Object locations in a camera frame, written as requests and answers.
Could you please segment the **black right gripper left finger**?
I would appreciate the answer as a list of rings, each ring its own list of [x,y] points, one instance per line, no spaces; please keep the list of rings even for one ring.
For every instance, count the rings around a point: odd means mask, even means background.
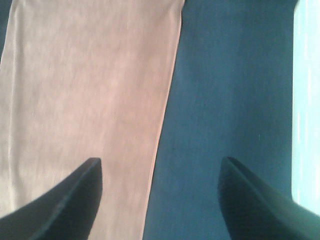
[[[0,219],[2,240],[86,240],[102,198],[100,158],[89,158],[51,190]]]

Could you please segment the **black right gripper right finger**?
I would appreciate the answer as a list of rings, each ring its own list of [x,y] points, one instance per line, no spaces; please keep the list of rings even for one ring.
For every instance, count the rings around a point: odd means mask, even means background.
[[[318,240],[320,217],[293,202],[236,158],[221,161],[219,207],[233,240]]]

